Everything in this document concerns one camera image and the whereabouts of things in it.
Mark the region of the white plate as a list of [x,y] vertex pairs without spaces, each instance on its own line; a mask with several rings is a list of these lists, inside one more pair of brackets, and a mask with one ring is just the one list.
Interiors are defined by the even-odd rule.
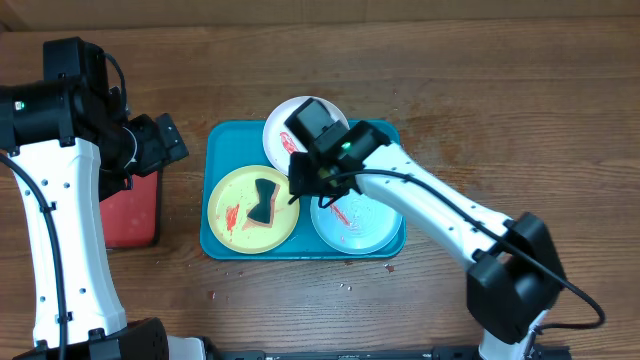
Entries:
[[262,134],[264,152],[270,163],[285,176],[289,173],[291,154],[307,149],[285,126],[285,121],[309,96],[291,98],[277,106],[268,116]]

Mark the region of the yellow-green plate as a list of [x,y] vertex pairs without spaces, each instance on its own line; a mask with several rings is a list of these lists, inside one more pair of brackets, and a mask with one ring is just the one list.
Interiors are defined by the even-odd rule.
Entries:
[[[258,203],[255,180],[259,178],[278,185],[269,225],[247,217]],[[289,199],[289,183],[284,174],[263,165],[244,166],[224,176],[215,186],[208,202],[208,222],[225,247],[241,254],[265,253],[281,245],[297,225],[300,204]]]

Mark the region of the dark green sponge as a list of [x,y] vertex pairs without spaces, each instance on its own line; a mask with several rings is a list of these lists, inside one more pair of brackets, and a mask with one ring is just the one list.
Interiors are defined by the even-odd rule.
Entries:
[[247,217],[249,220],[261,225],[269,225],[272,217],[272,200],[276,195],[278,185],[265,178],[255,180],[258,203],[249,210]]

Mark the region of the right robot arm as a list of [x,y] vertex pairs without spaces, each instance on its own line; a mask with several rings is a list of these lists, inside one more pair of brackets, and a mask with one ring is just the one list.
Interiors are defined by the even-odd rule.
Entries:
[[551,234],[531,213],[513,220],[465,197],[418,165],[368,121],[353,127],[308,98],[284,118],[302,151],[290,192],[320,207],[352,193],[380,202],[444,247],[466,273],[467,308],[483,327],[478,359],[529,359],[566,278]]

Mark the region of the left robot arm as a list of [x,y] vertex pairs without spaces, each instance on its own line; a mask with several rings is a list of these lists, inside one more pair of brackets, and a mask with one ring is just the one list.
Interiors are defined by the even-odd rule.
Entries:
[[1,90],[1,161],[21,192],[36,286],[31,359],[206,359],[206,337],[129,321],[107,259],[100,204],[186,157],[173,120],[130,118],[114,57],[78,37],[43,46],[41,81]]

